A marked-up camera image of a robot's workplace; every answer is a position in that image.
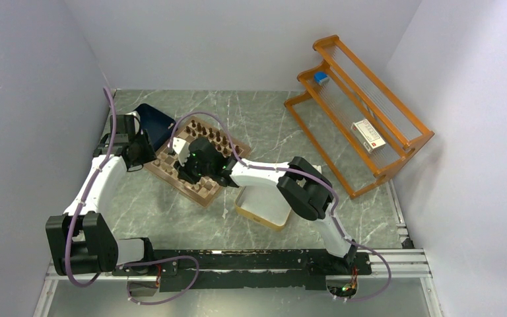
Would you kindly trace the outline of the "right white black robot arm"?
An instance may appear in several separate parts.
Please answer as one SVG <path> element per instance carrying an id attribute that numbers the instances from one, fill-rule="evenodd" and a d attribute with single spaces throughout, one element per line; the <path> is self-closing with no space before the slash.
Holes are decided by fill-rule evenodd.
<path id="1" fill-rule="evenodd" d="M 210 178 L 222 187 L 277 190 L 292 211 L 316 227 L 335 272 L 346 273 L 354 266 L 357 246 L 335 215 L 338 195 L 331 182 L 306 159 L 294 157 L 289 162 L 261 163 L 237 154 L 226 157 L 205 137 L 192 142 L 175 137 L 168 146 L 177 158 L 174 168 L 178 178 L 187 183 Z"/>

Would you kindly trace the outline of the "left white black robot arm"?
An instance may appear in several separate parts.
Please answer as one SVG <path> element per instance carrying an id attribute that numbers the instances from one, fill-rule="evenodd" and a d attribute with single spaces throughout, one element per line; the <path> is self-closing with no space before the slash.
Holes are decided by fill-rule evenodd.
<path id="1" fill-rule="evenodd" d="M 146 275 L 156 266 L 149 239 L 117 240 L 103 217 L 123 176 L 154 160 L 150 137 L 136 111 L 112 116 L 110 122 L 116 127 L 94 150 L 90 172 L 76 198 L 62 215 L 46 222 L 58 275 L 111 272 L 126 263 Z"/>

